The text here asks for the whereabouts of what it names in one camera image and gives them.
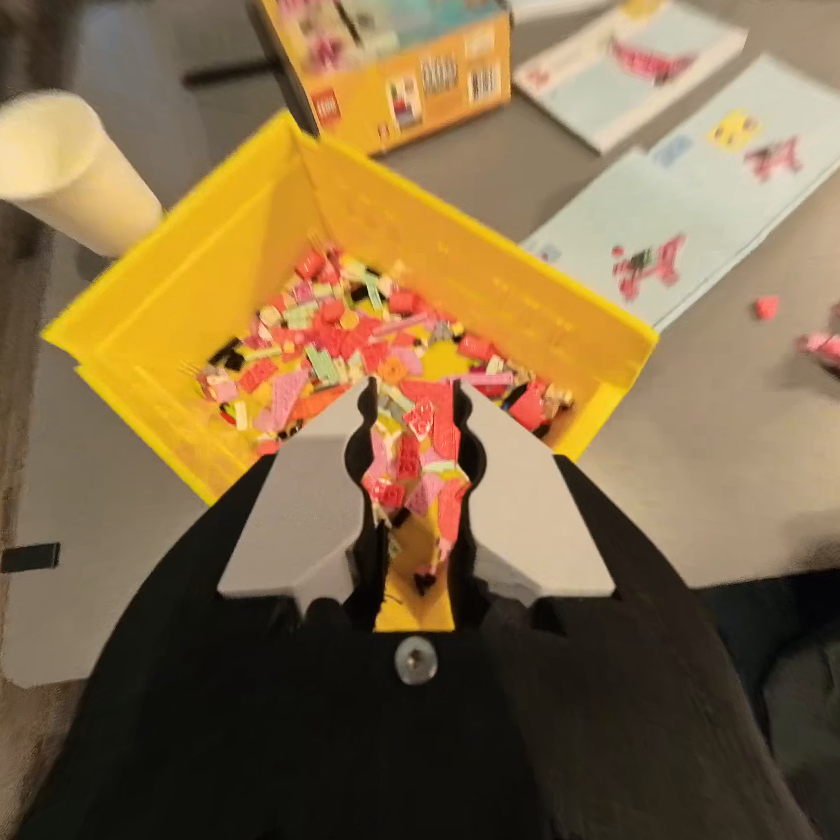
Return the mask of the grey desk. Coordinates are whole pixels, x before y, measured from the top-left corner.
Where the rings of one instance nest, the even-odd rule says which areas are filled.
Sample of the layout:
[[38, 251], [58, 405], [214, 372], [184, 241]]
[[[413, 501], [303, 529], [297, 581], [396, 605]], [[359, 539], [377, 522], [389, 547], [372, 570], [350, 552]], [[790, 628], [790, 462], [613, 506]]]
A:
[[[169, 206], [285, 107], [266, 72], [183, 86], [262, 58], [257, 32], [245, 2], [2, 2], [2, 98], [79, 93]], [[516, 96], [384, 162], [518, 242], [611, 160]], [[20, 689], [87, 678], [203, 511], [38, 336], [102, 267], [2, 205], [2, 543], [61, 543], [54, 570], [2, 576], [2, 674]], [[668, 328], [584, 453], [690, 585], [838, 564], [838, 382], [794, 351], [837, 300], [836, 175]]]

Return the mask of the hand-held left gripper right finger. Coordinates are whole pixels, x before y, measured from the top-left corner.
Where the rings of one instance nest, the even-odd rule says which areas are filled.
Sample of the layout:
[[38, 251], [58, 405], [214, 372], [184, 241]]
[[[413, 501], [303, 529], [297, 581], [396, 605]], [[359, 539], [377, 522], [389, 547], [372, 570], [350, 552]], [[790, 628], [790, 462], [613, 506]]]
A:
[[454, 388], [458, 464], [469, 478], [451, 550], [452, 608], [602, 598], [615, 582], [561, 458], [473, 385]]

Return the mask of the pink brick model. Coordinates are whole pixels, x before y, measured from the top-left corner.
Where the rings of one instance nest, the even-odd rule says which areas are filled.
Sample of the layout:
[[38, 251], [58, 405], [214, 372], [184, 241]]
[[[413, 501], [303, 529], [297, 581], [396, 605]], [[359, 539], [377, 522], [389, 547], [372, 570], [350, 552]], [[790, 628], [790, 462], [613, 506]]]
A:
[[839, 335], [828, 332], [811, 332], [796, 341], [799, 353], [822, 366], [835, 379], [839, 379]]

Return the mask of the yellow toy brick box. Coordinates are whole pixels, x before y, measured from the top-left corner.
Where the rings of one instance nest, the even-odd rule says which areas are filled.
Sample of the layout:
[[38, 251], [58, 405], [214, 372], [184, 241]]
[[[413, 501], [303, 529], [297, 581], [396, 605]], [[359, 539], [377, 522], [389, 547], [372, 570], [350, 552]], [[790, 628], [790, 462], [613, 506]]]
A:
[[250, 2], [305, 130], [391, 152], [511, 99], [511, 16], [495, 1]]

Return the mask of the pile of toy bricks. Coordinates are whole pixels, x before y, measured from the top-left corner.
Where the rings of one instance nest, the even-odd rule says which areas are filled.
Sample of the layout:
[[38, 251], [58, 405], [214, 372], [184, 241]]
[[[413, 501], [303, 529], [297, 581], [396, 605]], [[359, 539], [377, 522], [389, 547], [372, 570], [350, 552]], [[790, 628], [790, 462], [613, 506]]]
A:
[[240, 438], [251, 460], [274, 455], [352, 384], [376, 381], [373, 463], [362, 479], [389, 526], [424, 525], [392, 542], [411, 560], [420, 596], [444, 576], [470, 480], [459, 467], [454, 384], [466, 382], [537, 438], [574, 406], [574, 394], [507, 357], [489, 339], [402, 287], [397, 262], [381, 272], [334, 244], [312, 246], [282, 291], [195, 378], [203, 399]]

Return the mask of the person's clothing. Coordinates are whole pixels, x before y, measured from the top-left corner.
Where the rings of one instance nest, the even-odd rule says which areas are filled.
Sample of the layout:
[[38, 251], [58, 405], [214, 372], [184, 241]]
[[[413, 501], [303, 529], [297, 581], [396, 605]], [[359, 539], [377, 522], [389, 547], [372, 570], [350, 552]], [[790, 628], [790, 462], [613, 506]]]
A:
[[839, 571], [696, 590], [782, 776], [822, 838], [839, 838]]

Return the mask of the open pale blue instruction booklet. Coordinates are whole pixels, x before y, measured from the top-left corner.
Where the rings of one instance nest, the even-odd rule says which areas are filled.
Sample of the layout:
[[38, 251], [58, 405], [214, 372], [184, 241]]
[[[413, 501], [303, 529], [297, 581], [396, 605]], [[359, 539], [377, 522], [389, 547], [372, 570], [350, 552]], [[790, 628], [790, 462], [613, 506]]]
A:
[[661, 332], [838, 171], [838, 89], [762, 55], [521, 242]]

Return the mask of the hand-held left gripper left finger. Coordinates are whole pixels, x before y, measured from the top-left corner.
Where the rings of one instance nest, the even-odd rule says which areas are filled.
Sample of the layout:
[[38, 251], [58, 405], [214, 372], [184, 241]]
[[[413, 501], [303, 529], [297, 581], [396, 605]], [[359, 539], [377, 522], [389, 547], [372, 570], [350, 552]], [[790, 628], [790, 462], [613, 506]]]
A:
[[347, 602], [384, 584], [385, 551], [362, 479], [375, 457], [375, 381], [353, 384], [277, 451], [217, 591]]

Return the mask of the yellow plastic bin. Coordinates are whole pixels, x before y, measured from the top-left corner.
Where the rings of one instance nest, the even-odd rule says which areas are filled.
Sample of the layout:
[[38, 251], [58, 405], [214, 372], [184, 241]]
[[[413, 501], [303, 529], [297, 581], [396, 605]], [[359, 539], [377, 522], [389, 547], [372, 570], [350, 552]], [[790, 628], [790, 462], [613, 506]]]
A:
[[[581, 455], [657, 340], [640, 321], [523, 248], [341, 143], [309, 138], [288, 115], [271, 120], [210, 174], [45, 338], [72, 356], [91, 389], [222, 516], [223, 495], [247, 473], [259, 494], [277, 453], [251, 460], [235, 430], [203, 399], [194, 371], [247, 330], [310, 247], [329, 244], [381, 272], [402, 263], [400, 286], [571, 390], [573, 408], [538, 438], [561, 460]], [[211, 589], [219, 601], [271, 598], [302, 615], [313, 602], [217, 591], [254, 504], [246, 501], [245, 513], [226, 519], [231, 537], [212, 538], [230, 547], [222, 549]], [[410, 570], [419, 551], [395, 559], [390, 546], [414, 537], [431, 548], [431, 528], [389, 526], [375, 514], [374, 523], [385, 551], [383, 587], [339, 603], [357, 607], [362, 623], [381, 632], [466, 624], [467, 608], [451, 605], [455, 543], [443, 578], [420, 596]]]

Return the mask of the white paper cup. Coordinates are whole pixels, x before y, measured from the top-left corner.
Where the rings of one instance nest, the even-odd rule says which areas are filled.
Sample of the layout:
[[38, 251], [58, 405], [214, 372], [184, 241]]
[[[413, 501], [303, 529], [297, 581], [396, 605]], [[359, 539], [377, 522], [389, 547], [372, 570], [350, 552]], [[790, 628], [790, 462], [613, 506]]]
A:
[[59, 90], [2, 105], [1, 198], [107, 258], [127, 253], [164, 215], [94, 109]]

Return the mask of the closed instruction booklet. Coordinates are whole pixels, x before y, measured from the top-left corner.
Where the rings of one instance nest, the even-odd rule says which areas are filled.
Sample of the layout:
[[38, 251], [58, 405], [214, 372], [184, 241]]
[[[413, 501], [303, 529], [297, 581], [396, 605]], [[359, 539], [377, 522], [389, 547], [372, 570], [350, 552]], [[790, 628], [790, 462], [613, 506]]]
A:
[[686, 2], [624, 2], [512, 74], [520, 93], [598, 154], [729, 62], [749, 31]]

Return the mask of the black flat strip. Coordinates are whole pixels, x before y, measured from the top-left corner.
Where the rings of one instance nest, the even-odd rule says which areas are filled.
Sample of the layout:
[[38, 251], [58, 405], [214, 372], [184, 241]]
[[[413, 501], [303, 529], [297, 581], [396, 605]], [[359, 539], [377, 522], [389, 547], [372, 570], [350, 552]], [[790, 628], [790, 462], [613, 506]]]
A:
[[60, 542], [45, 542], [7, 548], [1, 555], [1, 574], [48, 571], [57, 567]]

